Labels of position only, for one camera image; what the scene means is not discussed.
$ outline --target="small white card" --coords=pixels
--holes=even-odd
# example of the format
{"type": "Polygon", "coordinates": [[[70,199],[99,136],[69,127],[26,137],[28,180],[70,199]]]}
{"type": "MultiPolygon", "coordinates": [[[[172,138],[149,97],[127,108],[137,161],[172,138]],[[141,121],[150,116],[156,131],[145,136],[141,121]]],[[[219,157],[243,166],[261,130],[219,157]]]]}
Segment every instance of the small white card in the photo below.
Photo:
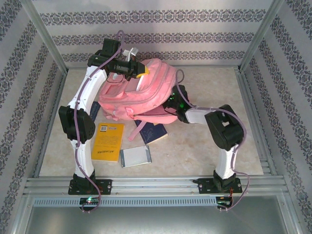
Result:
{"type": "Polygon", "coordinates": [[[122,167],[133,167],[152,162],[150,148],[147,145],[121,150],[120,158],[122,167]]]}

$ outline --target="backpack strap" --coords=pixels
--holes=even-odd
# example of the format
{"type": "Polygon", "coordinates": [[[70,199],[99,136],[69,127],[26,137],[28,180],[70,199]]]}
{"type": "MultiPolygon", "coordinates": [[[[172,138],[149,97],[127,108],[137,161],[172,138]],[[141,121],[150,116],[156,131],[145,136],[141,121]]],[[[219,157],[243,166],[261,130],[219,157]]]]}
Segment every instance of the backpack strap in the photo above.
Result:
{"type": "Polygon", "coordinates": [[[142,121],[138,125],[138,127],[131,132],[130,136],[128,137],[128,140],[132,141],[136,137],[136,135],[142,130],[142,128],[145,126],[145,124],[146,124],[146,122],[142,121]]]}

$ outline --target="yellow book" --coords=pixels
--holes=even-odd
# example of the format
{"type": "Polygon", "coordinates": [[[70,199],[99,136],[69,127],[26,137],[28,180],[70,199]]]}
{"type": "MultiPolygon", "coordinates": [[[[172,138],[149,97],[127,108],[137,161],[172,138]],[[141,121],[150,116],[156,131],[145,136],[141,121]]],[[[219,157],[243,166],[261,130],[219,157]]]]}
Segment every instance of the yellow book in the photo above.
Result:
{"type": "Polygon", "coordinates": [[[100,123],[91,159],[118,162],[124,124],[100,123]]]}

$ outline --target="gray metal floor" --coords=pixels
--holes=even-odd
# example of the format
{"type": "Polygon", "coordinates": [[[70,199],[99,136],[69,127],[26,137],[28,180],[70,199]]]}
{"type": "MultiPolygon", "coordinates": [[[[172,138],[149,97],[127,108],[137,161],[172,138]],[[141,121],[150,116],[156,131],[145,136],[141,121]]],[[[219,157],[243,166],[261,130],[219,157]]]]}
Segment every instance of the gray metal floor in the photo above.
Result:
{"type": "Polygon", "coordinates": [[[28,234],[283,234],[274,196],[245,197],[235,209],[216,207],[101,207],[83,214],[77,207],[34,207],[28,234]]]}

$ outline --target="metal grille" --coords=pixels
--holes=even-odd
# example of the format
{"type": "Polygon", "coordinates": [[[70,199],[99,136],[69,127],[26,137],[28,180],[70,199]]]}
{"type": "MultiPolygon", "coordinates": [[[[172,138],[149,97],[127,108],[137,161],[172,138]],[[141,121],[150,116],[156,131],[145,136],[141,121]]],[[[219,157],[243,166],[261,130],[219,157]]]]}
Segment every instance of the metal grille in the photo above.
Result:
{"type": "MultiPolygon", "coordinates": [[[[35,207],[76,207],[79,197],[73,198],[36,198],[35,207]]],[[[209,197],[105,197],[101,207],[160,207],[160,206],[215,206],[214,196],[209,197]]]]}

